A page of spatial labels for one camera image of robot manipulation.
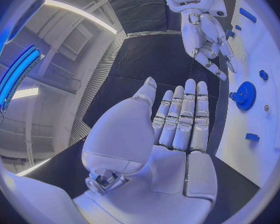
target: blue led light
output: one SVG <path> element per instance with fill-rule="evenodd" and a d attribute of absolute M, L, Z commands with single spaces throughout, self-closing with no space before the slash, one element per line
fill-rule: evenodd
<path fill-rule="evenodd" d="M 39 50 L 34 50 L 22 63 L 18 66 L 18 68 L 12 73 L 8 81 L 6 82 L 4 88 L 0 93 L 0 105 L 2 106 L 8 93 L 13 87 L 14 83 L 20 77 L 20 75 L 24 72 L 24 70 L 37 58 L 40 56 Z"/>
<path fill-rule="evenodd" d="M 3 79 L 0 82 L 0 93 L 6 84 L 7 80 L 10 78 L 12 73 L 15 71 L 15 69 L 20 65 L 20 63 L 33 51 L 36 49 L 36 45 L 33 45 L 29 47 L 13 64 L 12 66 L 8 69 L 6 74 L 4 75 Z"/>

